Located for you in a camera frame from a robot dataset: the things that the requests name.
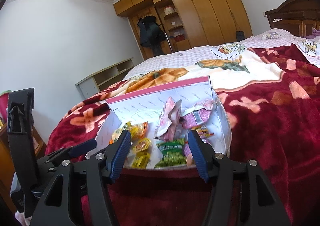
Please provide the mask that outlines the low white shelf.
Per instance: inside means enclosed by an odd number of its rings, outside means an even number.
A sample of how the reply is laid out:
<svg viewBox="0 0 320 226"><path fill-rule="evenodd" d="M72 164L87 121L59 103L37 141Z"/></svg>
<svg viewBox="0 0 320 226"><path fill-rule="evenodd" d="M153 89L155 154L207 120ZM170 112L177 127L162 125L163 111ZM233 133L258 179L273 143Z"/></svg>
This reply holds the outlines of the low white shelf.
<svg viewBox="0 0 320 226"><path fill-rule="evenodd" d="M123 80L123 78L133 69L132 58L123 60L112 66L101 69L76 83L75 86L84 99L107 89L110 85Z"/></svg>

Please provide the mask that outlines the wooden headboard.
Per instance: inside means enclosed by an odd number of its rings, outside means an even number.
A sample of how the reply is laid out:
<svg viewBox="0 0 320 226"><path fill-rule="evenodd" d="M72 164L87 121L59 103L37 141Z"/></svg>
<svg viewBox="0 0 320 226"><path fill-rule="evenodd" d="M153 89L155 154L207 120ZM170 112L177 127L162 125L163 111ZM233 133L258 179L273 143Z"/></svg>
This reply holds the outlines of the wooden headboard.
<svg viewBox="0 0 320 226"><path fill-rule="evenodd" d="M287 30L295 36L309 36L319 30L319 3L316 0L286 0L265 12L270 27Z"/></svg>

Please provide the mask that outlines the red container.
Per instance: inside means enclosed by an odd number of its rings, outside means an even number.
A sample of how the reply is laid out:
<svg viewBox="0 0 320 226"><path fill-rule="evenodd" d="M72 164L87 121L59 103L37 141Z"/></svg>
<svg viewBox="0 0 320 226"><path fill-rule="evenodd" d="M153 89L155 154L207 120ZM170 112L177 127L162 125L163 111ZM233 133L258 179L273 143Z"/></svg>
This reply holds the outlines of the red container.
<svg viewBox="0 0 320 226"><path fill-rule="evenodd" d="M8 99L9 93L11 91L4 91L0 95L0 113L1 113L1 120L5 124L7 122L7 108L8 108Z"/></svg>

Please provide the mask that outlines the pink peach jelly pouch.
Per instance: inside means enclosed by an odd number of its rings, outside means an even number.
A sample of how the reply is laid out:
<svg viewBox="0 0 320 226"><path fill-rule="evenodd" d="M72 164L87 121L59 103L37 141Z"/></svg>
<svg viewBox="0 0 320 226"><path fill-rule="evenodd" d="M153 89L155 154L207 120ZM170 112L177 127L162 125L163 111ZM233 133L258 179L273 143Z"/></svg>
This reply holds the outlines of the pink peach jelly pouch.
<svg viewBox="0 0 320 226"><path fill-rule="evenodd" d="M180 121L182 101L174 101L168 97L161 112L158 125L155 130L155 138L162 141L173 141L176 129Z"/></svg>

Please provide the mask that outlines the yellow candy packet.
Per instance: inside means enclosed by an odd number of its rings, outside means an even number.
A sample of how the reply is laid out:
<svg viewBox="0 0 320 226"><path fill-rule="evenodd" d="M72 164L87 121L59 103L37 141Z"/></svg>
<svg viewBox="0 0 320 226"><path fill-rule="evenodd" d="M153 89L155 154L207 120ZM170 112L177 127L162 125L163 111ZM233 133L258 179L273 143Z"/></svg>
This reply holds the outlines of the yellow candy packet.
<svg viewBox="0 0 320 226"><path fill-rule="evenodd" d="M135 169L145 169L150 160L150 154L148 152L139 152L136 154L131 167Z"/></svg>
<svg viewBox="0 0 320 226"><path fill-rule="evenodd" d="M148 128L148 122L132 125L130 121L124 124L123 130L128 130L131 133L131 140L140 140L145 137Z"/></svg>

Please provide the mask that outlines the orange jelly cup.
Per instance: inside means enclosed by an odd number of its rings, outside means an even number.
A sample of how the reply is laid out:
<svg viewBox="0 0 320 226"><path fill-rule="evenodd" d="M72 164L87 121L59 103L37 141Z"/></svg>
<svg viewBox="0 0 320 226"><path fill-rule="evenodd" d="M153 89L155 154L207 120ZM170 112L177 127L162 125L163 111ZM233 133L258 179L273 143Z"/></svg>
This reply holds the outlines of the orange jelly cup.
<svg viewBox="0 0 320 226"><path fill-rule="evenodd" d="M136 145L133 147L134 153L139 153L148 150L150 147L151 140L148 138L143 138L137 141Z"/></svg>

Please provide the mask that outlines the orange cracker packet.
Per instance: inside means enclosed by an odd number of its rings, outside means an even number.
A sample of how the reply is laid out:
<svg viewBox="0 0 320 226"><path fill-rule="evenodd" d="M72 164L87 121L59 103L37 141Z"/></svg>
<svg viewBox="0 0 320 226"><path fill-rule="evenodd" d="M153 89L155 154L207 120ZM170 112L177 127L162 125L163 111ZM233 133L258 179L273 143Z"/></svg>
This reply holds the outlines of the orange cracker packet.
<svg viewBox="0 0 320 226"><path fill-rule="evenodd" d="M111 139L109 140L109 144L113 144L114 142L116 142L118 140L118 138L120 137L121 133L123 132L122 128L118 128L116 129L111 136Z"/></svg>

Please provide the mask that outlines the wooden wardrobe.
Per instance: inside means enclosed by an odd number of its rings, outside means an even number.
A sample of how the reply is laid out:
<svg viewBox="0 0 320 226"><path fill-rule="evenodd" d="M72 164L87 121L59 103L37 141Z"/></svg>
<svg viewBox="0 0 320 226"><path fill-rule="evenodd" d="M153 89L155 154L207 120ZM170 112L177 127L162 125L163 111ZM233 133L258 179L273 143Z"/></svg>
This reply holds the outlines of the wooden wardrobe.
<svg viewBox="0 0 320 226"><path fill-rule="evenodd" d="M120 0L114 8L118 16L128 18L137 42L142 19L154 16L167 35L161 42L165 54L253 34L242 0Z"/></svg>

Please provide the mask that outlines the burger gummy packet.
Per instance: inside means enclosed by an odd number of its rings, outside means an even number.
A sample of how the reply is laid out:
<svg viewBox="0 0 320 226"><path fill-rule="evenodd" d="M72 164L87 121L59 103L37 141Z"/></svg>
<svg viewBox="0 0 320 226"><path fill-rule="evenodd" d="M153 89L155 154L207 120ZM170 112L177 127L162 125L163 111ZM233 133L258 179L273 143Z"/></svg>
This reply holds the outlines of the burger gummy packet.
<svg viewBox="0 0 320 226"><path fill-rule="evenodd" d="M214 133L210 132L206 126L197 127L197 128L195 128L195 130L201 139L208 139L214 135Z"/></svg>

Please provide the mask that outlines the black hanging jacket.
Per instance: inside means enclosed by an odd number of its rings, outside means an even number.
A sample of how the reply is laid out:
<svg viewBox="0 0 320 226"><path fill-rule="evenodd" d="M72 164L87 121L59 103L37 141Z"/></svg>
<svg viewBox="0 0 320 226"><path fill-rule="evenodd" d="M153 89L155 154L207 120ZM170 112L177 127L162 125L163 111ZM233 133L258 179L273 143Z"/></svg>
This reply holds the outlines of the black hanging jacket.
<svg viewBox="0 0 320 226"><path fill-rule="evenodd" d="M156 17L148 15L140 18L137 26L140 30L140 45L152 50L153 56L164 55L161 43L166 40L165 33L157 24Z"/></svg>

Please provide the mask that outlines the pink cardboard box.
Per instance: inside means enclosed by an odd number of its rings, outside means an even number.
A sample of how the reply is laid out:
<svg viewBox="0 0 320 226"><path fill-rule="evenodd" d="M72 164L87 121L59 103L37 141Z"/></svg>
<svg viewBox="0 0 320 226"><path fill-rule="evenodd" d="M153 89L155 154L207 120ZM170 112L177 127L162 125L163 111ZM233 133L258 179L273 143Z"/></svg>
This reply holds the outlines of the pink cardboard box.
<svg viewBox="0 0 320 226"><path fill-rule="evenodd" d="M193 164L188 133L195 129L215 152L229 156L231 128L208 76L170 82L108 99L111 111L95 138L89 158L129 130L130 169L186 169Z"/></svg>

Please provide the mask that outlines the green peas packet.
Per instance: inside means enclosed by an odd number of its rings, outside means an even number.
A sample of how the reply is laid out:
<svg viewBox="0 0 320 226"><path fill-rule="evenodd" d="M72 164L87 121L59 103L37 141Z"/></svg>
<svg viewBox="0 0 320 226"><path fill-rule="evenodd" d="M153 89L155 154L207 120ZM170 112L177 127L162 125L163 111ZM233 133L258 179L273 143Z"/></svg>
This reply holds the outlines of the green peas packet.
<svg viewBox="0 0 320 226"><path fill-rule="evenodd" d="M159 151L163 154L162 159L155 165L155 168L185 165L186 156L183 153L184 139L164 141L156 144Z"/></svg>

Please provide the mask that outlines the red floral blanket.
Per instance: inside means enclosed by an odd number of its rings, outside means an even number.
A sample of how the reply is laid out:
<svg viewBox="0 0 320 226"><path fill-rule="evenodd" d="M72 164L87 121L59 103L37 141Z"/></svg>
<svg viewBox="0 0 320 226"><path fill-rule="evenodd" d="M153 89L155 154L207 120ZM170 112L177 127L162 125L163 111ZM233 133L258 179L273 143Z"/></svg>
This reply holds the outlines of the red floral blanket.
<svg viewBox="0 0 320 226"><path fill-rule="evenodd" d="M47 153L95 137L109 114L107 99L209 76L231 127L230 158L258 162L292 225L319 225L319 67L296 45L241 46L223 59L207 48L198 60L171 64L187 55L146 60L122 82L75 105L50 135ZM200 225L209 200L209 186L194 168L125 169L109 190L121 225Z"/></svg>

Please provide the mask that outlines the purple jelly cup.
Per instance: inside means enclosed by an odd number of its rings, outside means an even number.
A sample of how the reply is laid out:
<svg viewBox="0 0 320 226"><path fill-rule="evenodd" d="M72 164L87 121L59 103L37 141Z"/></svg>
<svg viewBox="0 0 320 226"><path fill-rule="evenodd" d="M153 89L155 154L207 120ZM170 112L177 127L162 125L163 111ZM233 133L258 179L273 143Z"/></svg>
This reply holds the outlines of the purple jelly cup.
<svg viewBox="0 0 320 226"><path fill-rule="evenodd" d="M183 147L183 154L185 157L187 157L189 154L192 154L188 143L185 143Z"/></svg>

